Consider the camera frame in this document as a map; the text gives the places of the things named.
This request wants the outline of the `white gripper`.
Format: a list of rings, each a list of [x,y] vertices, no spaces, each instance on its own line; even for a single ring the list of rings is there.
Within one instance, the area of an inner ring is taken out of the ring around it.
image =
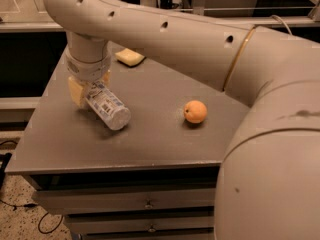
[[[72,76],[68,78],[68,88],[72,101],[80,108],[87,106],[85,99],[88,84],[85,81],[94,82],[102,78],[106,86],[109,86],[111,57],[107,55],[97,62],[82,62],[71,55],[70,49],[65,51],[67,69]]]

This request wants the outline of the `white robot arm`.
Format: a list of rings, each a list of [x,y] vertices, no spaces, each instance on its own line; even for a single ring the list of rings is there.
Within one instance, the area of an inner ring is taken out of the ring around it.
[[[73,36],[113,41],[249,106],[220,166],[215,240],[320,240],[317,43],[119,0],[44,4]]]

